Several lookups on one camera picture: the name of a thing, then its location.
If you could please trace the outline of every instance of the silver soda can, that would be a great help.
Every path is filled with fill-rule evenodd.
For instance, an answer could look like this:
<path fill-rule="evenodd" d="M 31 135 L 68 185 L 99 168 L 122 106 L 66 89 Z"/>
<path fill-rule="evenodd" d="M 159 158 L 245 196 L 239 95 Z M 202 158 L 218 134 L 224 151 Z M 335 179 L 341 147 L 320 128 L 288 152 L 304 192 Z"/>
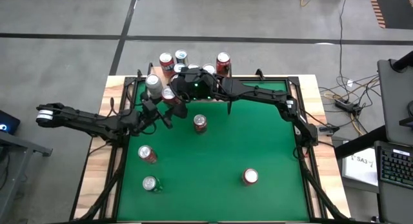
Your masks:
<path fill-rule="evenodd" d="M 175 73 L 180 73 L 181 69 L 184 67 L 185 65 L 183 63 L 177 63 L 174 66 L 174 72 Z"/>
<path fill-rule="evenodd" d="M 189 69 L 199 68 L 199 67 L 200 67 L 199 65 L 195 65 L 195 64 L 190 64 L 190 65 L 188 65 L 188 68 L 189 68 Z"/>
<path fill-rule="evenodd" d="M 175 52 L 176 63 L 188 65 L 188 53 L 184 50 L 177 50 Z"/>
<path fill-rule="evenodd" d="M 145 85 L 148 88 L 150 97 L 157 99 L 162 96 L 162 82 L 157 75 L 150 74 L 149 76 L 147 76 L 145 80 Z"/>
<path fill-rule="evenodd" d="M 215 70 L 215 67 L 212 64 L 205 64 L 202 67 L 203 70 L 206 70 L 207 72 L 209 72 L 209 74 L 214 75 L 217 71 Z"/>

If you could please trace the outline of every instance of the wooden table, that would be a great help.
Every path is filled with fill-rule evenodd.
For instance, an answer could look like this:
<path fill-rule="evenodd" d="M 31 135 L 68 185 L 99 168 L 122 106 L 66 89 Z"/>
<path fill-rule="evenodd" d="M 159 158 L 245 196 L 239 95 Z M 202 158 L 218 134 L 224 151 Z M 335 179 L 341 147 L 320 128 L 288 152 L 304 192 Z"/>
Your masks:
<path fill-rule="evenodd" d="M 162 75 L 160 67 L 152 68 L 151 73 Z M 317 80 L 315 75 L 294 75 L 299 78 L 301 86 L 301 95 L 305 104 L 307 112 L 312 114 L 315 118 L 326 123 L 326 117 L 323 110 L 323 104 L 319 95 Z M 121 94 L 123 91 L 123 84 L 126 76 L 109 76 L 105 86 L 105 93 L 100 107 L 99 114 L 106 116 L 110 111 L 109 101 L 113 97 L 115 100 L 115 109 L 119 108 L 121 102 Z M 287 75 L 271 75 L 268 77 L 288 77 Z M 167 84 L 166 79 L 161 77 L 163 84 Z M 309 123 L 319 125 L 311 117 L 307 117 Z M 318 136 L 320 141 L 331 143 L 331 138 L 323 135 Z M 90 150 L 93 150 L 101 145 L 104 145 L 104 141 L 98 137 L 93 138 L 90 146 Z M 100 195 L 105 185 L 106 173 L 108 170 L 108 162 L 111 152 L 111 146 L 107 146 L 94 152 L 88 157 L 86 162 L 85 171 L 81 180 L 78 199 L 75 203 L 75 209 L 73 218 L 80 218 L 86 211 L 93 205 L 97 197 Z M 345 216 L 350 217 L 350 211 L 347 205 L 347 199 L 343 184 L 341 182 L 341 176 L 339 173 L 334 149 L 328 145 L 319 144 L 314 147 L 314 153 L 317 161 L 317 168 L 319 177 L 321 180 L 321 186 L 326 194 L 329 196 L 333 204 L 342 212 Z M 318 201 L 315 191 L 311 188 L 311 196 L 314 206 L 314 212 L 316 217 L 320 217 L 320 211 L 318 209 Z M 112 189 L 109 196 L 108 209 L 106 216 L 111 215 L 113 198 L 115 188 Z"/>

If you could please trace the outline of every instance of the concrete floor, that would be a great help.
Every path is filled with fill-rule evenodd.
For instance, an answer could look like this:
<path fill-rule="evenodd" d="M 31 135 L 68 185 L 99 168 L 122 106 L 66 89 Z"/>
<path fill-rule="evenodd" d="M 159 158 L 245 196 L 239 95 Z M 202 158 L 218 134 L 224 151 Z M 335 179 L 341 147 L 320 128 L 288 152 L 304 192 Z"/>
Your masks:
<path fill-rule="evenodd" d="M 299 0 L 137 0 L 128 35 L 339 39 L 342 2 L 311 0 L 300 8 Z M 0 33 L 120 35 L 129 5 L 130 0 L 0 0 Z M 343 26 L 344 39 L 413 39 L 411 30 L 378 27 L 369 0 L 347 0 Z M 15 201 L 10 223 L 20 218 L 30 224 L 67 221 L 90 138 L 67 128 L 38 127 L 35 107 L 62 102 L 97 112 L 117 41 L 1 38 L 0 46 L 0 109 L 21 119 L 19 137 L 54 148 L 52 157 L 31 161 L 21 188 L 25 196 Z M 339 69 L 337 45 L 127 41 L 117 75 L 135 74 L 138 68 L 146 72 L 160 53 L 178 48 L 200 65 L 227 51 L 235 74 L 257 68 L 266 74 L 315 74 L 323 87 L 336 85 Z M 410 50 L 345 45 L 343 75 L 371 76 L 378 59 L 399 58 Z M 367 130 L 383 124 L 380 97 L 371 96 L 374 105 L 360 118 Z M 335 125 L 348 121 L 342 113 L 327 113 L 327 119 Z M 357 137 L 350 125 L 336 135 Z M 378 214 L 375 194 L 352 188 L 346 193 L 353 218 L 367 221 Z"/>

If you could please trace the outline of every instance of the black keyboard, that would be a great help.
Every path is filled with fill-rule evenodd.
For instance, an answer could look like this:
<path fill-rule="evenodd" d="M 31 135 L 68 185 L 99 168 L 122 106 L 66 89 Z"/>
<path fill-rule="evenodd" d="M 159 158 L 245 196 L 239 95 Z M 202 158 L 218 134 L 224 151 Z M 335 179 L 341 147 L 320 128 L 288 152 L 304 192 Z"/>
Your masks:
<path fill-rule="evenodd" d="M 380 148 L 380 179 L 413 188 L 413 149 Z"/>

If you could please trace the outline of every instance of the paper sign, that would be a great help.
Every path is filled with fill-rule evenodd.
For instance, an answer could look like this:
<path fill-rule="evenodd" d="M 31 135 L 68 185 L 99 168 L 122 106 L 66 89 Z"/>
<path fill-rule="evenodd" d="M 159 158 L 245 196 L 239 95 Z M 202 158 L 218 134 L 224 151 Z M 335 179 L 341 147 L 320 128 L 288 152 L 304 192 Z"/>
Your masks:
<path fill-rule="evenodd" d="M 343 159 L 343 176 L 378 186 L 374 149 L 368 148 Z"/>
<path fill-rule="evenodd" d="M 349 86 L 351 88 L 353 86 L 353 80 L 349 79 L 347 81 L 347 86 Z"/>

